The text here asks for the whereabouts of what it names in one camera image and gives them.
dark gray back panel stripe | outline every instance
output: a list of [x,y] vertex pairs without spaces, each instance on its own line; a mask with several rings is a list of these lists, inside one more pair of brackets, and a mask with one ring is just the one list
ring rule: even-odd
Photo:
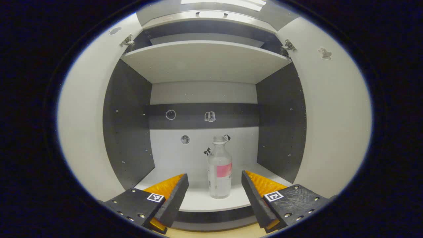
[[260,111],[257,163],[293,183],[305,147],[304,94],[294,64],[256,84]]
[[[174,110],[174,120],[166,112]],[[213,111],[216,120],[205,121],[206,112]],[[178,103],[150,105],[150,129],[212,129],[258,126],[258,105],[250,103]]]
[[264,50],[280,52],[281,42],[270,32],[234,22],[212,20],[173,22],[143,30],[135,39],[135,46],[127,48],[126,52],[151,46],[150,39],[182,33],[219,33],[242,36],[264,42]]
[[103,108],[104,144],[110,164],[125,190],[135,187],[154,160],[148,128],[151,86],[119,60],[107,86]]

pink label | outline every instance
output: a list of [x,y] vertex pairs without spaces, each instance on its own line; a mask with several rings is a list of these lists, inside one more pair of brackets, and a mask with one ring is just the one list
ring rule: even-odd
[[232,173],[232,163],[227,165],[216,166],[216,174],[218,178],[229,176]]

plastic bottle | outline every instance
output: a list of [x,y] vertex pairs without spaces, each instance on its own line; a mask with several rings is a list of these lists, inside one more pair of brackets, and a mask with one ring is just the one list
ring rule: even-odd
[[212,198],[229,196],[232,180],[232,156],[225,150],[227,138],[215,136],[214,149],[208,156],[209,192]]

